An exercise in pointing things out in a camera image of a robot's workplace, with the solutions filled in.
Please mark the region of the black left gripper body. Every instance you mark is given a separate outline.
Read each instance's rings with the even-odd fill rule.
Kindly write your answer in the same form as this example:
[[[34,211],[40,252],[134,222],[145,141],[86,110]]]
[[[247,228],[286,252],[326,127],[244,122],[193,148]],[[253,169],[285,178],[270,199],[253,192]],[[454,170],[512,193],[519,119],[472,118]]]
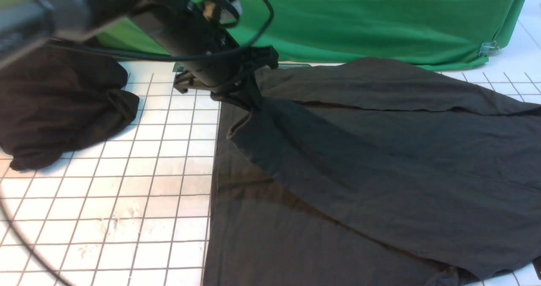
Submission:
[[[131,22],[170,57],[184,59],[184,71],[201,81],[201,90],[211,92],[227,82],[255,76],[263,67],[274,70],[279,65],[274,47],[241,47],[190,0],[175,8],[145,1],[131,15]]]

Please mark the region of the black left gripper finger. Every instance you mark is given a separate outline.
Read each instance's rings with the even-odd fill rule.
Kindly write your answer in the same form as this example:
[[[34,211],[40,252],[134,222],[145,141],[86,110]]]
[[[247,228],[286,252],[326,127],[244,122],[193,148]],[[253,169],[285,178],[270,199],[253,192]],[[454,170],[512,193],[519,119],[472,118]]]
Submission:
[[[259,111],[262,95],[255,76],[230,81],[211,89],[211,99],[236,106],[245,111]]]
[[[195,78],[191,72],[183,71],[175,75],[173,88],[181,94],[186,94],[191,90],[201,89],[201,81]]]

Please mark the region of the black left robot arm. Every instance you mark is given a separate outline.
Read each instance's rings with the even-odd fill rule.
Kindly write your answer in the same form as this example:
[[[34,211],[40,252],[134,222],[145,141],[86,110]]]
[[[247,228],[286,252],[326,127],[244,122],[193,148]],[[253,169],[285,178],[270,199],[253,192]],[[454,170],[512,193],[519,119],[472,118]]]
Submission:
[[[1,67],[42,45],[131,60],[180,62],[174,80],[180,93],[209,91],[211,99],[246,111],[260,108],[262,95],[255,72],[278,68],[272,46],[255,47],[269,28],[269,11],[259,32],[245,45],[229,34],[240,13],[238,0],[1,0]],[[84,45],[107,28],[128,18],[167,54],[142,54]]]

